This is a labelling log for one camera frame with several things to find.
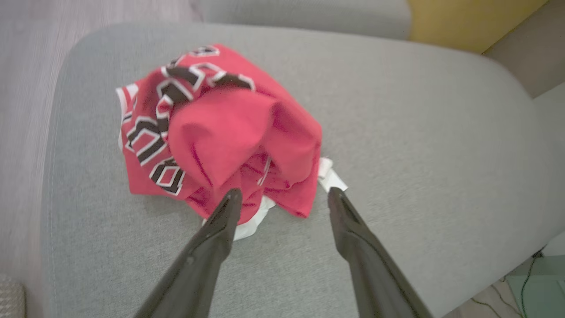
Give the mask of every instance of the red fabric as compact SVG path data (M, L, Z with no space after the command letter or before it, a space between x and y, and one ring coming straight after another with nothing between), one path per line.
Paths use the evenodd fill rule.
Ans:
M202 47L117 91L131 193L185 200L208 218L240 188L238 224L255 215L263 195L295 216L310 214L321 127L236 52Z

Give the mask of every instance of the black cable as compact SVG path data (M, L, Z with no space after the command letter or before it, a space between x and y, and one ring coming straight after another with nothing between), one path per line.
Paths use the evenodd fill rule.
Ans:
M524 288L526 287L526 283L528 282L529 277L532 274L533 263L535 263L538 258L539 257L534 257L534 259L532 260L532 263L530 264L530 269L528 270L528 275L526 276L526 280L522 285L522 291L520 292L520 301L522 302L522 312L524 313L524 318L528 318L528 315L526 314L526 307L524 306Z
M498 294L498 297L500 298L500 300L501 300L504 304L506 304L508 307L512 308L512 310L513 310L518 316L520 316L520 317L522 317L522 318L524 317L524 316L522 316L522 314L521 314L516 308L514 308L514 306L512 306L512 305L509 304L509 303L507 303L507 302L502 298L502 294L500 293L500 291L498 291L498 289L497 289L494 285L491 285L490 287L494 288L494 291L496 291L496 293Z
M494 308L493 308L491 305L489 305L489 304L487 304L487 303L481 303L481 302L477 301L475 298L471 298L471 300L472 300L473 302L479 304L479 305L488 306L488 307L490 308L490 310L492 310L492 311L494 312L494 314L495 314L498 318L502 318L502 317L498 314L498 312L496 312L496 310L494 310Z

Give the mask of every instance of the gray fabric upholstery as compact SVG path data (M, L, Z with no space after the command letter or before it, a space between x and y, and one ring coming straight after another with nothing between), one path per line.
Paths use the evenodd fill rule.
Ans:
M555 143L555 148L565 160L565 83L558 85L534 99L534 104L544 128L547 129L548 138Z
M200 220L133 196L114 88L223 43L316 118L347 195L436 316L564 229L561 162L532 101L501 66L410 42L293 29L126 24L81 40L56 85L45 162L51 317L131 316ZM325 193L311 217L270 212L223 264L210 317L353 317Z
M410 34L407 0L201 0L206 22L397 38Z

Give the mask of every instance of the sofa cushion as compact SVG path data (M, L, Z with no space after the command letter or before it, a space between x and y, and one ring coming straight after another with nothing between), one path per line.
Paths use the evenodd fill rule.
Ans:
M203 0L204 21L408 39L406 0Z
M49 316L133 315L200 227L183 202L129 193L114 88L213 43L319 121L322 154L436 316L563 230L562 165L531 99L486 58L296 29L116 25L81 40L56 84L42 203ZM234 243L210 317L357 315L326 200L319 188L310 218L275 209Z

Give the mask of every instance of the gray sofa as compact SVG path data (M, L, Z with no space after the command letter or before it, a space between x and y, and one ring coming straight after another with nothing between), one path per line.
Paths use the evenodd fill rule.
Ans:
M352 33L406 40L407 0L200 0L204 21Z
M324 130L323 155L431 312L441 317L564 229L565 171L532 100L478 55L384 38L235 25L123 24L60 71L45 162L50 317L132 316L201 220L133 196L114 88L222 43L280 82ZM326 194L275 209L224 262L210 317L353 317Z

